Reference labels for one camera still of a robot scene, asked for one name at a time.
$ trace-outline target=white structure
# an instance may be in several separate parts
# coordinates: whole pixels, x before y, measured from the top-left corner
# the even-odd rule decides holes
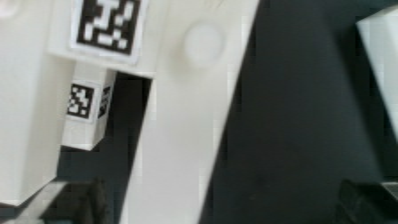
[[[28,170],[12,170],[17,176],[0,167],[0,178],[16,179],[0,185],[0,202],[9,197],[19,203],[53,177],[64,128],[60,117],[78,61],[76,73],[83,69],[99,69],[104,74],[108,69],[152,79],[120,223],[197,223],[257,3],[259,0],[35,0],[23,3],[19,17],[16,14],[10,22],[0,24],[0,29],[9,28],[1,33],[10,35],[1,37],[5,60],[0,61],[0,71],[9,68],[19,72],[16,76],[16,72],[1,71],[7,80],[0,84],[5,86],[0,96],[9,99],[5,102],[25,100],[25,104],[12,104],[12,109],[7,109],[7,103],[0,109],[1,127],[16,124],[10,131],[0,132],[9,139],[0,142],[0,156],[12,156],[7,156],[5,170],[25,168],[26,162],[32,165]],[[25,39],[21,33],[26,30],[30,36]],[[12,60],[9,54],[17,59],[25,56],[35,67],[25,69],[23,62]],[[48,73],[42,73],[39,68],[46,66]],[[25,86],[12,98],[9,83],[17,82]],[[39,87],[28,89],[25,96],[32,83],[42,86],[53,82],[60,87],[49,87],[49,94],[42,93],[44,102],[39,101]],[[37,122],[41,117],[30,108],[48,104],[58,106],[56,110],[46,111],[51,120]],[[19,123],[14,111],[30,115]],[[25,123],[39,123],[44,131],[33,132]],[[10,150],[14,144],[19,144],[17,153]],[[9,194],[16,187],[25,189],[32,183],[37,184],[28,191],[19,191],[21,196]]]
[[[398,137],[398,6],[360,20],[357,27]]]

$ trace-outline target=black square pattern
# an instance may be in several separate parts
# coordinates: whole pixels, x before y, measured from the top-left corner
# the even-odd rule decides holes
[[[67,115],[88,119],[92,110],[94,88],[78,84],[71,85]]]
[[[103,97],[101,97],[97,118],[106,114],[108,102],[110,102],[110,86],[103,89]]]
[[[76,42],[129,55],[138,9],[138,0],[83,0]]]

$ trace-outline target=white panel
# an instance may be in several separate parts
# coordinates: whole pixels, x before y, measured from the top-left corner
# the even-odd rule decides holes
[[[46,54],[51,1],[0,19],[0,203],[17,205],[55,177],[74,62]]]
[[[92,150],[104,136],[115,72],[97,65],[78,62],[72,83],[94,89],[90,118],[65,116],[62,145]],[[106,111],[101,112],[103,90],[108,89]]]
[[[199,221],[255,7],[170,1],[122,224]]]
[[[398,7],[382,10],[357,26],[398,137]]]

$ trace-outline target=qr-like marker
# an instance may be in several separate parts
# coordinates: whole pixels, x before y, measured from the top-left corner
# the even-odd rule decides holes
[[[94,88],[78,84],[71,85],[67,115],[88,119],[94,98]]]
[[[131,54],[138,0],[83,0],[76,42]]]
[[[103,89],[103,97],[101,97],[97,118],[106,114],[108,102],[110,102],[110,86]]]

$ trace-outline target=dark surface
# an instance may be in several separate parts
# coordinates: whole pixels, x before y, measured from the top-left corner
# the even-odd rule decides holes
[[[330,224],[344,178],[398,175],[355,22],[398,1],[263,1],[200,224]]]
[[[60,152],[56,179],[104,181],[110,224],[120,216],[149,86],[147,79],[117,75],[104,138],[92,151],[62,147]]]

